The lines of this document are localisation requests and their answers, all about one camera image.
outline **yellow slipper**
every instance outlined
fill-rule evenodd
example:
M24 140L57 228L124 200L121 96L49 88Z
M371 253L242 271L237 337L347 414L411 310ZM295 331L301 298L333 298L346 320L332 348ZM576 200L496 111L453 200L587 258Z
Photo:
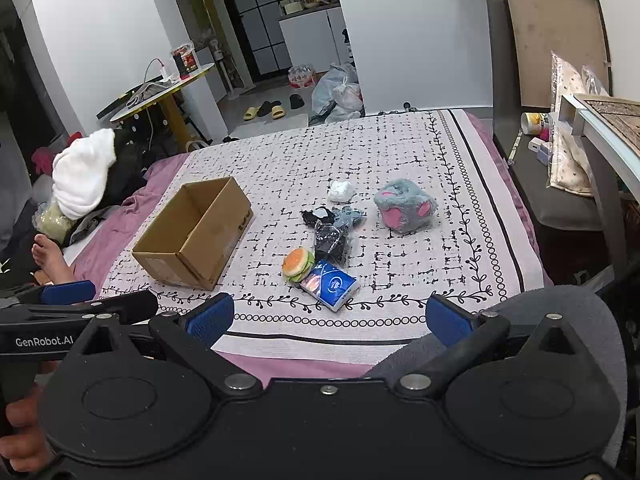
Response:
M284 108L282 106L280 106L280 104L275 105L272 109L271 109L271 117L273 119L281 119L283 118L285 115L287 115L287 113L284 111Z
M249 109L244 113L244 120L250 121L251 119L255 119L259 109L260 108L256 108L255 106L249 107Z

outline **white blanket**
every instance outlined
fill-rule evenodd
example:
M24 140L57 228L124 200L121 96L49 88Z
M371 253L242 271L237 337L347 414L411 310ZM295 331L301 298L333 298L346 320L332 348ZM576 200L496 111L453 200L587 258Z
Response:
M53 159L53 196L67 218L82 218L102 200L108 169L116 160L113 138L113 130L98 130Z
M233 175L255 213L213 292L153 280L130 249L185 182ZM403 237L386 229L373 195L410 178L436 197L434 227ZM301 210L328 204L333 179L357 190L367 213L353 232L347 272L361 288L337 314L285 283L282 259L313 231ZM368 117L197 150L116 259L102 296L149 288L163 309L186 312L213 294L234 295L236 318L214 348L270 358L374 364L428 332L432 292L468 310L543 286L511 196L461 110Z

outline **gray pants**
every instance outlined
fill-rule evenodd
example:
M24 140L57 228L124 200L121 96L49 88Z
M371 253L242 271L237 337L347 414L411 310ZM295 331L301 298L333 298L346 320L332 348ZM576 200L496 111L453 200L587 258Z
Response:
M603 459L615 465L620 453L626 413L626 363L622 339L609 307L595 294L577 286L540 288L509 298L494 310L512 324L536 325L545 314L562 314L589 349L609 379L620 401L620 420ZM433 334L426 335L391 354L374 366L367 377L384 377L395 383L445 351Z

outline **human foot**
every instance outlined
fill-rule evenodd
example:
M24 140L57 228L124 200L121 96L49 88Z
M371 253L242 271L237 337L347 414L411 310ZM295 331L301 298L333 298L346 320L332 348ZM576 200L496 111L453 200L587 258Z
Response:
M55 242L41 234L36 235L34 241L35 243L31 248L33 261L50 277L55 285L76 280L73 272L66 264L62 251L60 251Z

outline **black slipper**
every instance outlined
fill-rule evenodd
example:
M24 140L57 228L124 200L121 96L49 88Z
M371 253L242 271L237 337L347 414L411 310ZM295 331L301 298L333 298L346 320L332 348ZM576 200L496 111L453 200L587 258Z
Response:
M297 110L305 105L305 101L299 94L292 94L289 96L289 103L292 110Z
M272 108L273 108L273 104L272 103L270 103L268 101L263 102L262 106L258 110L258 117L264 117L265 115L270 114Z

